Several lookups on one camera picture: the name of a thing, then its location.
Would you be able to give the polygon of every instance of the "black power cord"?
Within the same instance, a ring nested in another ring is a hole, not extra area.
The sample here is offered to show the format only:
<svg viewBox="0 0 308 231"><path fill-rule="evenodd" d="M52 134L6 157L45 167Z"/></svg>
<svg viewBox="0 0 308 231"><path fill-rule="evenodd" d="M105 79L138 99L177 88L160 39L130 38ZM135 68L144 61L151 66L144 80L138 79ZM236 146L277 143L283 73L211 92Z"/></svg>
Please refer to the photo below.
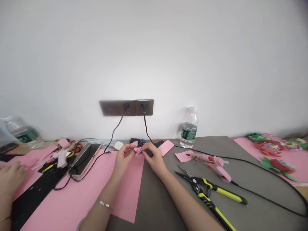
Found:
<svg viewBox="0 0 308 231"><path fill-rule="evenodd" d="M129 103L125 103L125 104L124 104L124 113L123 113L122 116L121 116L120 122L118 123L118 125L115 127L115 129L114 129L113 132L112 132L111 140L110 140L109 144L108 144L107 147L105 148L104 152L103 152L102 154L100 154L100 155L95 159L95 161L94 161L93 164L91 165L90 169L89 169L89 170L87 171L87 173L83 176L83 178L81 178L81 179L78 180L78 179L75 179L75 178L72 176L72 173L70 173L70 171L71 171L71 169L72 169L72 167L71 167L72 161L70 161L69 168L68 168L68 172L69 172L70 178L68 179L68 181L66 182L66 184L65 184L62 188L56 188L56 187L54 187L54 190L58 191L58 190L64 189L64 188L68 185L70 179L73 179L73 180L76 181L76 182L82 181L82 180L88 175L88 173L91 171L91 169L92 169L93 166L95 165L95 163L96 163L96 161L98 160L98 158L100 158L100 157L101 157L102 155L104 155L104 154L110 153L109 151L106 152L106 150L107 150L107 148L109 147L109 145L111 144L112 139L113 139L113 134L114 134L115 130L118 128L118 126L120 125L120 123L121 123L121 121L122 121L122 119L123 119L123 116L125 115L125 113L126 113L126 111L127 111L128 108L129 108ZM76 143L75 150L76 150L78 144L79 144L82 140L90 140L90 139L89 139L89 138L86 138L86 139L81 139L80 141L78 141L78 142Z"/></svg>
<svg viewBox="0 0 308 231"><path fill-rule="evenodd" d="M147 103L142 103L141 104L141 106L142 106L142 108L143 108L143 116L144 116L144 125L145 125L145 131L146 131L146 133L147 133L147 136L148 136L148 138L150 139L150 141L152 142L152 143L154 143L153 141L152 141L152 139L149 137L149 135L148 135L148 127L147 127L147 122L146 122L146 120L145 120L145 113L146 113L146 108L147 108Z"/></svg>
<svg viewBox="0 0 308 231"><path fill-rule="evenodd" d="M146 122L146 120L145 120L145 109L146 109L146 106L147 106L147 105L143 105L143 104L142 104L145 129L146 129L148 138L150 139L150 141L151 141L152 143L154 143L154 142L151 140L151 138L149 137L149 135L148 135L147 122ZM206 154L206 155L209 155L209 156L214 156L214 155L208 154L208 153L206 153L206 152L202 152L202 151L195 150L195 149L191 149L191 148L184 148L184 149L190 149L190 150L192 150L192 151L200 152L200 153L203 153L203 154ZM276 175L275 173L273 173L273 172L271 172L271 171L269 171L269 170L267 170L267 169L265 169L265 168L262 168L262 167L260 167L260 166L258 166L258 165L256 165L256 164L254 164L254 163L252 163L252 162L250 162L250 161L244 160L244 159L238 159L238 158L233 158L233 157L221 157L221 156L217 156L217 157L220 157L220 158L222 158L222 159L233 159L233 160L243 161L243 162L252 164L252 165L254 165L254 166L256 166L256 167L258 167L258 168L260 168L260 169L262 169L262 170L264 170L264 171L267 171L267 172L271 173L272 175L278 177L279 179L283 180L286 184L288 184L290 187L292 187L292 189L295 190L295 192L296 192L296 193L299 195L299 197L302 199L302 201L303 201L303 203L304 203L304 205L305 205L305 207L306 207L306 214L305 214L305 215L302 215L302 214L297 213L297 212L295 212L295 211L293 211L293 210L291 210L291 209L288 209L288 208L284 207L283 205L280 205L280 204L278 204L278 203L276 203L276 202L274 202L274 201L272 201L272 200L270 200L270 199L268 199L268 198L266 198L266 197L264 197L264 196L262 196L262 195L260 195L260 194L258 194L258 193L256 193L256 192L254 192L254 191L251 191L251 190L249 190L249 189L243 188L242 186L238 185L238 184L235 183L234 181L231 181L231 183L234 184L235 186L237 186L237 187L239 187L239 188L241 188L241 189L243 189L243 190L246 190L246 191L248 191L248 192L250 192L250 193L252 193L252 194L255 194L255 195L257 195L258 197L260 197L260 198L262 198L262 199L264 199L264 200L266 200L266 201L268 201L268 202L271 202L271 203L273 203L273 204L275 204L275 205L277 205L277 206L279 206L279 207L281 207L281 208L283 208L283 209L285 209L285 210L287 210L287 211L289 211L289 212L291 212L291 213L294 213L294 214L296 214L296 215L298 215L298 216L301 216L301 217L308 217L308 202L307 202L306 199L303 197L303 195L302 195L295 187L293 187L293 185L291 185L289 182L287 182L285 179L279 177L279 176Z"/></svg>

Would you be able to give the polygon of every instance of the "water bottle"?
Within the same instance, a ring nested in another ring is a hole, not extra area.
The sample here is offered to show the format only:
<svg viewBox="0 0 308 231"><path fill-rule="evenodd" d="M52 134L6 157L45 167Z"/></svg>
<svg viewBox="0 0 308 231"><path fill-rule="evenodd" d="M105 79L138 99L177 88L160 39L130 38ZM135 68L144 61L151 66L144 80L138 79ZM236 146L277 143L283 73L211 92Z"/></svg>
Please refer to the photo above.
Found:
<svg viewBox="0 0 308 231"><path fill-rule="evenodd" d="M197 133L197 108L190 107L186 110L185 121L182 126L182 134L180 137L180 144L184 148L192 148L195 142Z"/></svg>
<svg viewBox="0 0 308 231"><path fill-rule="evenodd" d="M35 149L44 143L39 133L31 126L28 126L23 120L13 118L11 115L2 117L1 119L5 122L8 131L29 148Z"/></svg>

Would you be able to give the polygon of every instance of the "white charger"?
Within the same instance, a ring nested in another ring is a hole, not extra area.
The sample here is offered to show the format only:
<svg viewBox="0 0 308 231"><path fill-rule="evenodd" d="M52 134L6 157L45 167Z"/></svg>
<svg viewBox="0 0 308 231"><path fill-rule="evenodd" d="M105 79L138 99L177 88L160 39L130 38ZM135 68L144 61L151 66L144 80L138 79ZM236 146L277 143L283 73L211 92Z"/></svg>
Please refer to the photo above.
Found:
<svg viewBox="0 0 308 231"><path fill-rule="evenodd" d="M117 149L118 151L124 146L124 144L120 141L117 141L115 143L115 149Z"/></svg>

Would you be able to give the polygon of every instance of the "wall socket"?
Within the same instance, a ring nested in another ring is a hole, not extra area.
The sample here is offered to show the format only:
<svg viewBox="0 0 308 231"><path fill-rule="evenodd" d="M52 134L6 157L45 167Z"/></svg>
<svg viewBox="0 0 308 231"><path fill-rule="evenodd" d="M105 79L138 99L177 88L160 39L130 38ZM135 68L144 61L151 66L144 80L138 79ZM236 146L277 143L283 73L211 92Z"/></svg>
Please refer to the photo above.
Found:
<svg viewBox="0 0 308 231"><path fill-rule="evenodd" d="M142 103L146 103L146 116L153 115L153 99L138 100L101 100L99 102L104 116L122 116L124 113L124 104L129 103L129 108L124 116L143 116Z"/></svg>
<svg viewBox="0 0 308 231"><path fill-rule="evenodd" d="M146 103L147 107L145 109L146 116L153 115L153 107L154 107L154 100L153 99L136 99L136 115L143 116L143 107L142 104Z"/></svg>
<svg viewBox="0 0 308 231"><path fill-rule="evenodd" d="M126 110L124 116L135 116L135 100L101 100L99 102L104 116L122 116L125 103L129 103L129 108Z"/></svg>

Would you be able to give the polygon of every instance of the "wire cutter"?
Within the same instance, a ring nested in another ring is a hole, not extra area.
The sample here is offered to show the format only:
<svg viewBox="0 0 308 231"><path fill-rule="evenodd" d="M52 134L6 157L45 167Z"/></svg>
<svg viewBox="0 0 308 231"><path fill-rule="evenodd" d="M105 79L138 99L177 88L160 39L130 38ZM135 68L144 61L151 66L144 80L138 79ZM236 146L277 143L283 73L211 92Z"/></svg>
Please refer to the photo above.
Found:
<svg viewBox="0 0 308 231"><path fill-rule="evenodd" d="M221 222L223 227L228 231L236 231L236 229L232 226L232 224L225 218L225 216L221 213L221 211L214 205L214 203L210 200L211 196L211 190L215 190L219 192L220 194L223 194L241 204L247 205L248 202L245 198L236 195L226 189L220 188L217 185L207 181L204 178L194 177L189 172L187 172L185 169L183 169L180 165L179 167L186 173L182 174L179 172L175 172L180 177L184 178L190 184L192 185L193 190L197 193L198 197L208 206L208 208L211 210L211 212L217 217L217 219ZM204 194L203 190L199 187L200 185L206 186L206 192Z"/></svg>

